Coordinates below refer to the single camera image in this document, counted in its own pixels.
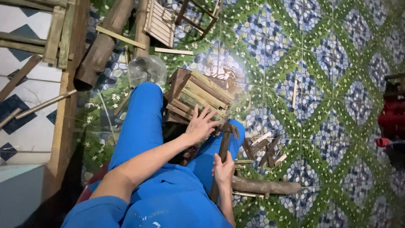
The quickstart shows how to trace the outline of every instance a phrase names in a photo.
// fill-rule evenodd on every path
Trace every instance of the tile floor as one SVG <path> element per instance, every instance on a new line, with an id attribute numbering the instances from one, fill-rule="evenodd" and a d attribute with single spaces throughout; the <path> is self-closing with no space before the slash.
<path id="1" fill-rule="evenodd" d="M 0 5 L 0 31 L 46 39 L 52 14 Z M 0 90 L 30 59 L 32 53 L 0 47 Z M 0 103 L 0 120 L 16 108 L 28 110 L 59 95 L 61 70 L 40 62 Z M 49 161 L 57 104 L 13 119 L 0 130 L 0 164 L 41 164 Z"/>
<path id="2" fill-rule="evenodd" d="M 113 1 L 93 1 L 87 42 Z M 199 1 L 212 10 L 215 1 Z M 282 134 L 276 146 L 288 158 L 276 168 L 258 168 L 264 152 L 244 176 L 298 182 L 295 195 L 269 199 L 234 196 L 237 227 L 388 227 L 403 197 L 404 174 L 391 168 L 375 146 L 381 132 L 382 75 L 405 72 L 400 18 L 382 0 L 224 0 L 220 20 L 201 41 L 185 23 L 176 26 L 175 47 L 194 56 L 157 54 L 168 75 L 177 67 L 228 81 L 239 94 L 232 118 L 246 137 Z M 178 1 L 165 2 L 179 10 Z M 201 17 L 187 10 L 190 17 Z M 128 25 L 123 35 L 133 39 Z M 81 94 L 75 140 L 85 148 L 83 172 L 93 172 L 112 154 L 126 108 L 106 122 L 130 91 L 124 43 L 118 44 L 100 85 Z M 298 95 L 292 100 L 294 80 Z M 296 109 L 290 111 L 292 102 Z M 240 149 L 239 159 L 246 154 Z"/>

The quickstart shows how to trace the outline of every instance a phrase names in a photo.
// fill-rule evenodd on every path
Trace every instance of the clear plastic bag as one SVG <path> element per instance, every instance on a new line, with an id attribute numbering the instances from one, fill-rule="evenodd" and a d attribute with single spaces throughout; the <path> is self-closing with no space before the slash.
<path id="1" fill-rule="evenodd" d="M 128 64 L 129 85 L 134 88 L 142 82 L 152 82 L 158 86 L 166 83 L 167 68 L 157 56 L 137 56 Z"/>

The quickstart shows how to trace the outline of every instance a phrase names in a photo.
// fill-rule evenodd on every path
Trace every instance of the person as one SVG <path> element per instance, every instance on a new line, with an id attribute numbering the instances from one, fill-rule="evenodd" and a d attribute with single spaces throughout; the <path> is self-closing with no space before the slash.
<path id="1" fill-rule="evenodd" d="M 210 136 L 186 166 L 168 164 L 176 154 L 206 139 L 218 125 L 210 119 L 208 106 L 194 109 L 187 130 L 163 144 L 163 94 L 155 84 L 137 86 L 109 171 L 90 199 L 77 204 L 65 217 L 63 228 L 230 228 L 235 227 L 231 181 L 234 160 L 245 137 L 245 129 L 231 137 L 226 161 L 218 156 L 223 132 Z M 215 205 L 208 197 L 211 184 L 219 187 Z"/>

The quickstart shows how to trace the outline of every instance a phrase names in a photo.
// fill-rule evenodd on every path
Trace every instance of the blue diamond tile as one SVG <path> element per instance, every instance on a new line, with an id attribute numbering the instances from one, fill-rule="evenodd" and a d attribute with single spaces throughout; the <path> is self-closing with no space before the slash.
<path id="1" fill-rule="evenodd" d="M 24 101 L 22 101 L 16 94 L 13 96 L 7 98 L 3 102 L 0 103 L 0 121 L 4 120 L 6 117 L 8 117 L 14 110 L 17 108 L 21 109 L 21 112 L 27 111 L 30 109 Z M 24 118 L 21 118 L 17 120 L 16 118 L 13 118 L 10 122 L 8 122 L 4 127 L 3 130 L 7 134 L 12 134 L 16 130 L 18 130 L 20 127 L 24 126 L 26 123 L 30 122 L 32 119 L 36 117 L 35 113 L 31 113 L 27 115 Z"/>
<path id="2" fill-rule="evenodd" d="M 20 69 L 15 70 L 15 71 L 12 72 L 11 74 L 7 75 L 7 78 L 8 78 L 9 80 L 11 80 L 19 71 L 20 71 Z M 24 76 L 24 77 L 17 83 L 16 87 L 19 86 L 19 85 L 21 85 L 21 84 L 23 84 L 23 83 L 26 82 L 27 80 L 28 80 L 28 79 L 27 79 L 27 76 Z"/>
<path id="3" fill-rule="evenodd" d="M 55 122 L 56 122 L 57 112 L 58 112 L 58 110 L 55 110 L 55 111 L 51 112 L 49 115 L 47 115 L 48 120 L 51 121 L 53 124 L 55 124 Z"/>
<path id="4" fill-rule="evenodd" d="M 21 11 L 27 16 L 27 17 L 31 17 L 32 15 L 38 13 L 38 10 L 34 10 L 34 9 L 30 9 L 30 8 L 21 8 Z"/>
<path id="5" fill-rule="evenodd" d="M 27 37 L 27 38 L 39 39 L 39 37 L 36 35 L 36 33 L 27 24 L 25 24 L 25 25 L 19 27 L 18 29 L 10 32 L 10 34 L 18 35 L 18 36 L 22 36 L 22 37 Z M 22 62 L 25 59 L 32 56 L 31 52 L 21 51 L 21 50 L 14 49 L 14 48 L 8 48 L 8 50 L 20 62 Z"/>
<path id="6" fill-rule="evenodd" d="M 17 154 L 17 150 L 10 143 L 6 143 L 0 147 L 0 157 L 5 161 L 9 160 L 15 154 Z"/>

